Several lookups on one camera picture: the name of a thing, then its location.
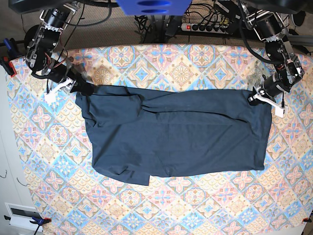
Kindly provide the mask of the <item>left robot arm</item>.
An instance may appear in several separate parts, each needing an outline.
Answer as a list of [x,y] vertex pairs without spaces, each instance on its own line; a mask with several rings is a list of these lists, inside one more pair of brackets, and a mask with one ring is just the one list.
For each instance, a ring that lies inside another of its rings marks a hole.
[[269,103],[275,105],[274,98],[285,92],[289,93],[304,75],[304,70],[294,53],[287,37],[287,29],[281,17],[275,12],[256,10],[242,12],[243,22],[250,30],[254,30],[258,38],[265,44],[268,59],[257,54],[243,39],[247,49],[260,61],[274,65],[275,73],[269,77],[263,76],[260,83],[255,85],[249,95],[250,105]]

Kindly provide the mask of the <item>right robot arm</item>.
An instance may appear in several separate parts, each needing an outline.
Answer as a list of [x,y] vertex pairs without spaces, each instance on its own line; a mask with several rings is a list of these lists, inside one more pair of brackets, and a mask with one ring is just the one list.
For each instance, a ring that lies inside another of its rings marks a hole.
[[70,93],[91,95],[94,85],[87,82],[73,65],[64,64],[66,58],[62,61],[52,58],[54,49],[61,44],[63,31],[78,8],[79,3],[73,2],[58,8],[43,10],[40,14],[41,23],[28,30],[25,36],[24,60],[35,78],[60,84],[61,88],[65,88]]

